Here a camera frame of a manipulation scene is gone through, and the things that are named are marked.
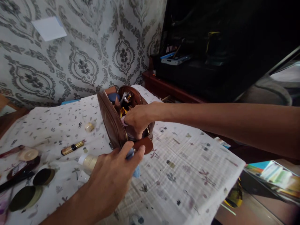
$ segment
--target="gold lipstick tube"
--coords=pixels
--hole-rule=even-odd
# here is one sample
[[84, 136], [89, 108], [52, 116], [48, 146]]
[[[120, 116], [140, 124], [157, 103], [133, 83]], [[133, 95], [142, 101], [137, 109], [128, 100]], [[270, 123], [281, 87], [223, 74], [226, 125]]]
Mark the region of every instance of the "gold lipstick tube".
[[73, 144], [73, 145], [71, 145], [71, 146], [69, 146], [69, 147], [64, 148], [64, 149], [61, 151], [61, 154], [62, 154], [63, 156], [65, 156], [65, 155], [67, 155], [67, 154], [69, 154], [69, 153], [75, 151], [77, 148], [80, 148], [80, 147], [83, 146], [83, 145], [84, 145], [84, 141], [78, 142], [77, 144]]

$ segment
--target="leather zipper pouch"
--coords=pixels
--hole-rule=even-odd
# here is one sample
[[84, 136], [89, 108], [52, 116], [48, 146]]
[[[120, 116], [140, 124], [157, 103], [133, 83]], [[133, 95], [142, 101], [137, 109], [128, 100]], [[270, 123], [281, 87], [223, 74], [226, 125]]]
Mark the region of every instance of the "leather zipper pouch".
[[[123, 126], [123, 123], [120, 118], [120, 103], [116, 101], [113, 105], [108, 99], [108, 95], [112, 93], [118, 93], [120, 96], [123, 96], [124, 92], [132, 93], [131, 106], [136, 105], [146, 105], [148, 104], [146, 100], [140, 95], [140, 93], [133, 87], [122, 86], [120, 87], [119, 92], [117, 92], [116, 87], [110, 87], [103, 92], [98, 93], [99, 107], [102, 114], [103, 122], [109, 137], [109, 140], [113, 148], [121, 149], [126, 141], [128, 141], [128, 134]], [[148, 154], [153, 149], [152, 143], [152, 131], [154, 128], [154, 122], [149, 124], [147, 129], [143, 133], [143, 138], [134, 142], [133, 148], [138, 150], [141, 145], [145, 145], [146, 150], [145, 154]]]

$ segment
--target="gray patterned wallpaper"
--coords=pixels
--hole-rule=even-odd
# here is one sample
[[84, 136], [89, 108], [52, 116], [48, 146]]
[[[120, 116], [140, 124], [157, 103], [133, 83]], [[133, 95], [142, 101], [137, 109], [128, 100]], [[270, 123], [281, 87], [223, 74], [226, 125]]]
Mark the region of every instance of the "gray patterned wallpaper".
[[[141, 83], [165, 7], [166, 0], [0, 0], [0, 93], [33, 108]], [[31, 21], [50, 16], [67, 36], [45, 42]]]

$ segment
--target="stack of books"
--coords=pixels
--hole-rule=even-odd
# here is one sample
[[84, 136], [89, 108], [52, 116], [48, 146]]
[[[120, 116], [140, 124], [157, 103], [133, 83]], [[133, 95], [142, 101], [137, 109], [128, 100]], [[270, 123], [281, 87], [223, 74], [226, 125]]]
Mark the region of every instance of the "stack of books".
[[300, 177], [275, 161], [251, 163], [245, 170], [265, 182], [282, 198], [300, 204]]

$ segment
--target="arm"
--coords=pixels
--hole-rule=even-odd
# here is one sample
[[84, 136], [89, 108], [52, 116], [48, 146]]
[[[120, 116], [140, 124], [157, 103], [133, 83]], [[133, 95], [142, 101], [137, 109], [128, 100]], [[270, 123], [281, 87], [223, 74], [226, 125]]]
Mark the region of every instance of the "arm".
[[153, 121], [182, 123], [250, 146], [300, 159], [300, 108], [246, 103], [153, 102], [129, 111], [125, 123], [137, 138]]
[[142, 145], [126, 160], [132, 147], [133, 142], [128, 141], [121, 151], [116, 148], [100, 155], [88, 182], [41, 225], [95, 224], [112, 214], [128, 191], [133, 172], [145, 153]]

